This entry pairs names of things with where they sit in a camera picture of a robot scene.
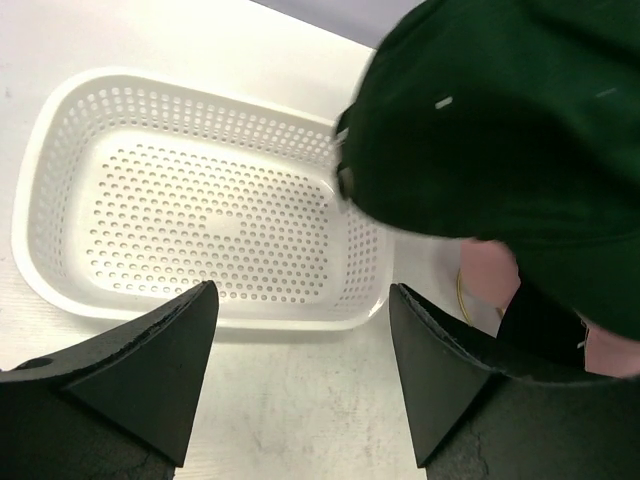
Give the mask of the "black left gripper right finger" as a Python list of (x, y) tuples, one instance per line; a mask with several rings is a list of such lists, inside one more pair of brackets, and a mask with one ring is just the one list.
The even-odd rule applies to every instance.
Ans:
[(404, 284), (389, 315), (417, 464), (430, 479), (635, 479), (639, 381), (524, 352)]

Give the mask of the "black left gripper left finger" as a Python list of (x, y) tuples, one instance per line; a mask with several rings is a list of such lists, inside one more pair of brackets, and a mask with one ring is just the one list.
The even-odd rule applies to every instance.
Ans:
[(216, 330), (202, 282), (134, 320), (1, 374), (4, 479), (171, 479)]

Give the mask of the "black baseball cap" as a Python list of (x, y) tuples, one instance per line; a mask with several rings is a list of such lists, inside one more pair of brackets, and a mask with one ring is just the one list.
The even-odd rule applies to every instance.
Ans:
[(502, 317), (497, 339), (552, 363), (583, 370), (586, 334), (576, 313), (522, 280)]

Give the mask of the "gold wire hat stand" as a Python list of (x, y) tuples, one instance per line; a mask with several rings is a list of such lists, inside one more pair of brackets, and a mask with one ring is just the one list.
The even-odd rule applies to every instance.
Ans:
[(466, 308), (465, 300), (464, 300), (464, 291), (463, 291), (463, 282), (462, 282), (462, 272), (461, 270), (457, 271), (456, 274), (456, 298), (458, 302), (459, 309), (463, 315), (463, 319), (465, 323), (469, 326), (473, 326), (473, 320)]

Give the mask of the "pink cap with white logo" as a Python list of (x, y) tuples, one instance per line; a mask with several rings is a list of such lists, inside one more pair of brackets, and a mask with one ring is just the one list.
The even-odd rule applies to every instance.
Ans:
[(640, 371), (639, 342), (613, 334), (578, 313), (586, 327), (585, 370), (601, 376), (625, 378)]

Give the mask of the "dark green baseball cap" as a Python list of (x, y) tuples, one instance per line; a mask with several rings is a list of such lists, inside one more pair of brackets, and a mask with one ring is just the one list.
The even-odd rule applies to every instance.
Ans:
[(379, 45), (336, 143), (366, 215), (498, 241), (554, 300), (638, 338), (637, 2), (424, 2)]

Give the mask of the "plain pink baseball cap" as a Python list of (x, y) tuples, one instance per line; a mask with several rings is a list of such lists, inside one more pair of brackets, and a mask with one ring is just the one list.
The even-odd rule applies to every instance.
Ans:
[(463, 240), (460, 244), (462, 283), (475, 298), (505, 310), (521, 280), (512, 252), (502, 243)]

